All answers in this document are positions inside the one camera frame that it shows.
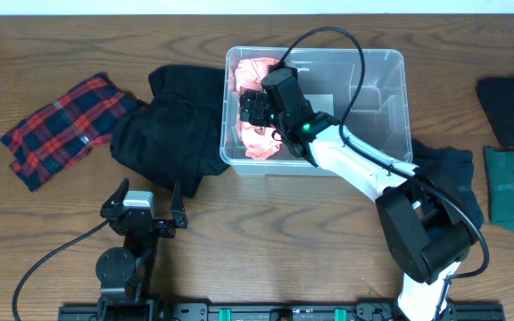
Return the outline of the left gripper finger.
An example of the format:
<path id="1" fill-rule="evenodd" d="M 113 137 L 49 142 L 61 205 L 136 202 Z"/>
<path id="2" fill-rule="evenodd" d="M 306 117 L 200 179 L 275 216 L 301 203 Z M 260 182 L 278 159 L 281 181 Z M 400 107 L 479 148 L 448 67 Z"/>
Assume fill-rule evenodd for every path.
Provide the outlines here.
<path id="1" fill-rule="evenodd" d="M 129 179 L 125 177 L 120 183 L 119 187 L 110 197 L 110 204 L 112 206 L 122 206 L 123 201 L 129 191 Z"/>
<path id="2" fill-rule="evenodd" d="M 172 220 L 174 222 L 175 228 L 186 229 L 188 225 L 188 220 L 182 199 L 180 181 L 177 181 L 173 188 L 170 212 L 172 215 Z"/>

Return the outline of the pink printed shirt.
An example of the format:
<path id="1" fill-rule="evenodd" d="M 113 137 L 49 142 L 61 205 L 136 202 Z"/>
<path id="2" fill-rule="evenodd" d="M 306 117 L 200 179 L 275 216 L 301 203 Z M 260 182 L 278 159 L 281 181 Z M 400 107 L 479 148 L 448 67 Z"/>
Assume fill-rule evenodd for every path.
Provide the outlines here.
<path id="1" fill-rule="evenodd" d="M 261 57 L 241 60 L 235 71 L 236 93 L 246 90 L 261 91 L 261 81 L 269 73 L 269 67 L 278 63 L 277 59 Z M 245 156 L 254 160 L 266 160 L 280 151 L 281 143 L 274 139 L 273 128 L 258 127 L 246 121 L 238 121 L 240 138 L 245 146 Z"/>

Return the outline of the clear plastic storage bin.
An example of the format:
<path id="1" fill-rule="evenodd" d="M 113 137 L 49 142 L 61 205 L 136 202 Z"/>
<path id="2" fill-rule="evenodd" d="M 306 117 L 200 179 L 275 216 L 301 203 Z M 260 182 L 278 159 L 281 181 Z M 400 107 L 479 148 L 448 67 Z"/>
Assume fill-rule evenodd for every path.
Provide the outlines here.
<path id="1" fill-rule="evenodd" d="M 298 71 L 304 95 L 333 95 L 334 116 L 344 118 L 359 139 L 400 161 L 413 159 L 404 59 L 394 49 L 235 46 L 226 55 L 220 157 L 240 176 L 324 176 L 282 145 L 266 160 L 245 156 L 239 131 L 239 95 L 234 71 L 243 59 L 284 59 Z"/>

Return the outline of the dark navy garment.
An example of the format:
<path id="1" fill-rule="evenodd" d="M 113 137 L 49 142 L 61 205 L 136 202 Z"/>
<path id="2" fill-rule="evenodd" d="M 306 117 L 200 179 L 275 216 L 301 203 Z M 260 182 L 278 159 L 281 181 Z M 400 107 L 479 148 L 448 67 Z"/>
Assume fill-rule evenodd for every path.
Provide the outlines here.
<path id="1" fill-rule="evenodd" d="M 454 176 L 458 192 L 470 219 L 480 229 L 485 223 L 477 198 L 472 191 L 474 176 L 473 152 L 458 150 L 453 147 L 434 149 L 420 141 L 412 139 L 413 163 L 421 168 L 427 165 L 437 165 L 442 171 Z"/>

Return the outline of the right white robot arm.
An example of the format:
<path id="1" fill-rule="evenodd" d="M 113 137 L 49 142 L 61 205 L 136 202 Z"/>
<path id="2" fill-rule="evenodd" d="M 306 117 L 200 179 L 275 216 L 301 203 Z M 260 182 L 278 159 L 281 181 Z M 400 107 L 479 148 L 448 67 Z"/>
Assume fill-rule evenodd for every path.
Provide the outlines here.
<path id="1" fill-rule="evenodd" d="M 314 111 L 293 68 L 273 70 L 239 103 L 241 120 L 272 128 L 293 156 L 337 174 L 375 203 L 404 273 L 399 310 L 409 320 L 439 319 L 470 247 L 486 246 L 449 175 L 388 156 L 352 134 L 344 119 Z"/>

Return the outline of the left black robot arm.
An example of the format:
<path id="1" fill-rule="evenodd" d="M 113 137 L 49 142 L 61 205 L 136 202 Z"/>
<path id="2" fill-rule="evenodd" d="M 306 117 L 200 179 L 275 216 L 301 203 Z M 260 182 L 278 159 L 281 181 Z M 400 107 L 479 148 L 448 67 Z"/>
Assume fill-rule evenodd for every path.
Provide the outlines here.
<path id="1" fill-rule="evenodd" d="M 139 301 L 147 293 L 157 255 L 158 241 L 173 238 L 187 228 L 181 184 L 173 188 L 171 217 L 154 216 L 153 194 L 131 191 L 124 179 L 100 210 L 108 226 L 124 238 L 121 247 L 105 251 L 96 262 L 101 299 L 108 303 Z"/>

